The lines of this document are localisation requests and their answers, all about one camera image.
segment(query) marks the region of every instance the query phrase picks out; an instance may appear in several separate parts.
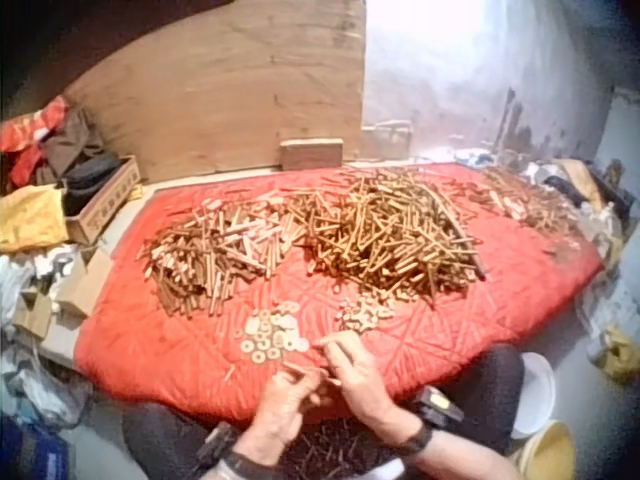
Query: hand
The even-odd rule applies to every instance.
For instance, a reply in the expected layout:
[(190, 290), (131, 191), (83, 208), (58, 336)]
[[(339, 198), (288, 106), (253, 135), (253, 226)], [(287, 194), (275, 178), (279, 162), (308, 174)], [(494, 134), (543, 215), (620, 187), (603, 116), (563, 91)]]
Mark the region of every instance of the hand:
[(276, 373), (262, 393), (251, 426), (233, 450), (260, 465), (276, 465), (286, 446), (298, 436), (307, 399), (326, 375), (321, 369), (310, 369), (302, 377)]
[(342, 396), (351, 412), (390, 445), (402, 445), (422, 427), (414, 414), (398, 407), (384, 386), (375, 363), (353, 331), (331, 334), (322, 347), (329, 366), (342, 382)]

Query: person's left hand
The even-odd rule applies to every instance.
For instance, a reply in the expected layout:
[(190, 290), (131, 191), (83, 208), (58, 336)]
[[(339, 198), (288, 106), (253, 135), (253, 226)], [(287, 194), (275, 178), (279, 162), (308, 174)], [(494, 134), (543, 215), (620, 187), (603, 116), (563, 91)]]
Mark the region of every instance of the person's left hand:
[(286, 446), (298, 436), (303, 409), (326, 376), (321, 369), (309, 369), (301, 377), (276, 373), (267, 382), (253, 423), (233, 450), (255, 463), (276, 465)]

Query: black pants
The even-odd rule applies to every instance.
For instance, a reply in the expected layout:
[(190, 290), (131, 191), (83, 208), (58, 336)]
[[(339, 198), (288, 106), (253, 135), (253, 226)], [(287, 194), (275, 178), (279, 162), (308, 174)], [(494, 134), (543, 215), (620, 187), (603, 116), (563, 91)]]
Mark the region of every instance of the black pants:
[[(448, 430), (505, 454), (523, 378), (524, 365), (514, 347), (496, 345), (483, 353), (442, 388), (465, 413), (464, 421)], [(158, 404), (143, 404), (125, 413), (122, 428), (131, 455), (150, 480), (195, 480), (205, 473), (196, 452), (209, 430), (193, 420)]]

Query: yellow bucket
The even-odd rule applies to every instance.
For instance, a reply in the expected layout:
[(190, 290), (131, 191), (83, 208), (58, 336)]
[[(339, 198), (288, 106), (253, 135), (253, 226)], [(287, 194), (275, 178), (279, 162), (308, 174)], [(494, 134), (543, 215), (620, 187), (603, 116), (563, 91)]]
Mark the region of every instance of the yellow bucket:
[(549, 423), (527, 441), (516, 462), (526, 480), (573, 480), (576, 449), (571, 432), (562, 422)]

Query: black watch strap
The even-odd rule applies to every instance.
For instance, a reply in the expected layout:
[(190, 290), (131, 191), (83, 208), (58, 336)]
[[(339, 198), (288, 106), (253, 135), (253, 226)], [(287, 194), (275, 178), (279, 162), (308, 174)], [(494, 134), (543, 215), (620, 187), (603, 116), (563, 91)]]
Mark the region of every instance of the black watch strap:
[(276, 480), (278, 478), (278, 470), (275, 467), (260, 465), (233, 451), (229, 452), (223, 461), (233, 473), (248, 480)]
[(418, 430), (418, 433), (416, 433), (402, 445), (394, 447), (394, 450), (400, 457), (410, 457), (412, 455), (416, 455), (427, 447), (427, 445), (431, 441), (432, 436), (433, 430), (423, 424), (420, 430)]

